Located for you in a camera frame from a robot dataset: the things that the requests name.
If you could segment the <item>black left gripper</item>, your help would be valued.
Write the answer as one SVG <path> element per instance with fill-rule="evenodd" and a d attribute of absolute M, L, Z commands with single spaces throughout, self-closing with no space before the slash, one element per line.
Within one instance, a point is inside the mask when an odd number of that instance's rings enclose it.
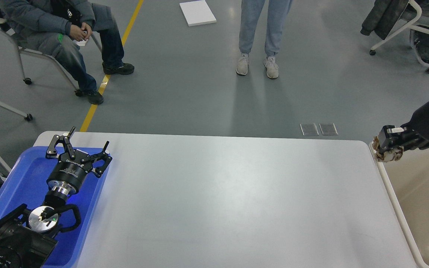
<path fill-rule="evenodd" d="M 58 163 L 47 179 L 47 185 L 49 190 L 55 191 L 59 188 L 65 195 L 77 194 L 89 173 L 100 178 L 112 161 L 112 157 L 106 151 L 109 141 L 106 141 L 102 151 L 97 154 L 89 155 L 85 151 L 75 151 L 70 143 L 70 137 L 75 130 L 76 127 L 72 127 L 67 135 L 54 135 L 45 154 L 46 159 L 59 158 L 60 156 Z M 58 154 L 55 149 L 58 144 L 62 144 L 64 154 Z M 100 160 L 103 161 L 103 164 L 94 167 L 93 164 Z"/>

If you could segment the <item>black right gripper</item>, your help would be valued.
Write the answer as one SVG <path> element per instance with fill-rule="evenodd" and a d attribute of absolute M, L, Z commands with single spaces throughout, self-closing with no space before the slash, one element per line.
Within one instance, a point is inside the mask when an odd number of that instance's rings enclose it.
<path fill-rule="evenodd" d="M 424 150 L 429 148 L 429 101 L 401 127 L 385 125 L 378 134 L 378 150 Z"/>

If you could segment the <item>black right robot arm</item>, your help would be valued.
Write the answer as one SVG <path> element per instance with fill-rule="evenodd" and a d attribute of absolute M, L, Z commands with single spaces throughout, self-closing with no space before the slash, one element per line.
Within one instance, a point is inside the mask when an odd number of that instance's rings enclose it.
<path fill-rule="evenodd" d="M 380 154 L 400 148 L 403 150 L 429 148 L 429 101 L 415 110 L 410 121 L 400 127 L 383 126 L 374 139 L 373 148 Z"/>

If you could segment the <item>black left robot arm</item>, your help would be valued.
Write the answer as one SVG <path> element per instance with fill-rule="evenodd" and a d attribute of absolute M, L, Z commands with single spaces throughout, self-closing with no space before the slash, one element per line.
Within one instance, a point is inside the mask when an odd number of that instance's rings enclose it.
<path fill-rule="evenodd" d="M 75 129 L 19 157 L 0 190 L 0 268 L 70 268 L 82 251 L 112 161 L 75 148 Z"/>

